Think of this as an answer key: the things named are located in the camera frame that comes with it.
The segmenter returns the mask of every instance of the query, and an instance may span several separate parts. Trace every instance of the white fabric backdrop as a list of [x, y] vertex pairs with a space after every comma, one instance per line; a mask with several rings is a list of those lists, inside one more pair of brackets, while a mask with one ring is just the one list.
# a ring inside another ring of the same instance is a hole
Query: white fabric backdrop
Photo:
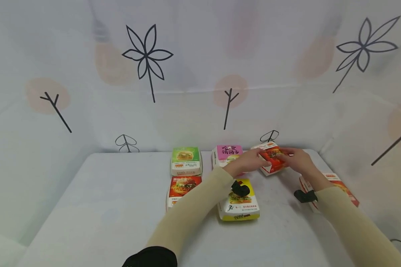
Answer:
[[[398, 16], [401, 0], [0, 1], [0, 266], [14, 265], [86, 156], [117, 152], [121, 135], [131, 152], [210, 150], [277, 130], [279, 144], [320, 151], [401, 238], [401, 142], [371, 166], [401, 135], [401, 17], [381, 39], [398, 49], [370, 53], [333, 93], [349, 55], [336, 46], [358, 41], [366, 17], [374, 32]], [[144, 42], [153, 25], [155, 49], [173, 56], [150, 85], [121, 54], [134, 49], [127, 26]], [[43, 89], [60, 95], [62, 118]]]

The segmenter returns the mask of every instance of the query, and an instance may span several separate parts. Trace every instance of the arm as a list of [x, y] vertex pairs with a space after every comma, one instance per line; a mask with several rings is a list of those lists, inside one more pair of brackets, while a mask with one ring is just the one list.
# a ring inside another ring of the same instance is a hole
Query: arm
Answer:
[[316, 191], [319, 210], [333, 225], [355, 266], [401, 266], [401, 254], [376, 225], [352, 204], [349, 197], [328, 181], [302, 149], [283, 148], [281, 155]]
[[196, 186], [163, 217], [146, 247], [159, 246], [174, 252], [177, 258], [184, 241], [195, 230], [209, 211], [231, 191], [234, 177], [241, 172], [268, 166], [258, 157], [262, 149], [252, 149], [224, 168], [216, 168], [200, 185]]

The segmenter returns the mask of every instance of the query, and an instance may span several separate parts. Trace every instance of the paper burger box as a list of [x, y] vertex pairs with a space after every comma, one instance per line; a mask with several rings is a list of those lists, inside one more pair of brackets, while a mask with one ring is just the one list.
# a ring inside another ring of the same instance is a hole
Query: paper burger box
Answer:
[[212, 151], [212, 168], [223, 168], [243, 154], [242, 146], [219, 145]]
[[202, 182], [200, 176], [176, 176], [171, 178], [169, 186], [166, 210], [172, 208], [185, 194], [189, 193], [193, 188]]
[[[350, 200], [356, 207], [358, 207], [360, 205], [359, 201], [352, 194], [352, 192], [346, 187], [346, 185], [342, 182], [342, 180], [340, 180], [340, 178], [337, 176], [337, 174], [326, 173], [323, 175], [325, 177], [327, 177], [328, 181], [332, 182], [334, 186], [337, 186], [340, 189], [342, 189], [349, 196]], [[313, 190], [312, 185], [310, 185], [310, 183], [307, 180], [305, 180], [304, 177], [300, 176], [299, 180], [300, 180], [301, 190], [303, 192], [307, 193], [307, 192]], [[321, 213], [318, 209], [317, 201], [309, 202], [309, 205], [312, 208], [314, 213]]]
[[175, 147], [171, 158], [172, 176], [196, 176], [202, 174], [202, 156], [196, 146]]
[[282, 154], [282, 152], [275, 142], [271, 141], [251, 147], [251, 149], [255, 148], [261, 148], [265, 150], [266, 152], [260, 153], [260, 156], [263, 160], [269, 161], [271, 163], [271, 166], [260, 168], [264, 175], [269, 176], [272, 174], [276, 174], [286, 167], [284, 162], [276, 157], [277, 154]]
[[239, 197], [232, 191], [227, 199], [218, 203], [218, 214], [223, 221], [254, 220], [260, 217], [260, 208], [249, 179], [236, 179], [238, 183], [246, 185], [250, 193], [246, 197]]

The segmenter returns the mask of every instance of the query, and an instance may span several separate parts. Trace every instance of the hand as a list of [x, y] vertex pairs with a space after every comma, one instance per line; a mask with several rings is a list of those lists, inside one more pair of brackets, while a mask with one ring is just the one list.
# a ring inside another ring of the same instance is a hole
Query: hand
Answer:
[[276, 157], [284, 161], [291, 169], [300, 173], [312, 185], [315, 191], [333, 186], [313, 164], [310, 155], [302, 149], [281, 147], [280, 150], [285, 155], [277, 154]]
[[239, 158], [224, 166], [224, 170], [233, 177], [240, 175], [242, 172], [255, 171], [260, 167], [270, 166], [269, 161], [260, 158], [259, 153], [264, 152], [261, 148], [251, 149], [240, 155]]
[[284, 161], [294, 171], [302, 174], [315, 174], [319, 172], [318, 168], [313, 164], [310, 155], [299, 148], [281, 147], [283, 154], [277, 154], [276, 157]]

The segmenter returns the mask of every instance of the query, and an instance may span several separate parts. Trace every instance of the pink label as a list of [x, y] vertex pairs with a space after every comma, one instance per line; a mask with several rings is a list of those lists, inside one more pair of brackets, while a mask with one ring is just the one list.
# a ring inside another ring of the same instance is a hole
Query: pink label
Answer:
[[242, 146], [235, 146], [235, 145], [220, 145], [217, 146], [217, 154], [218, 160], [220, 162], [227, 162], [234, 161], [240, 155], [242, 155], [244, 151], [242, 150]]

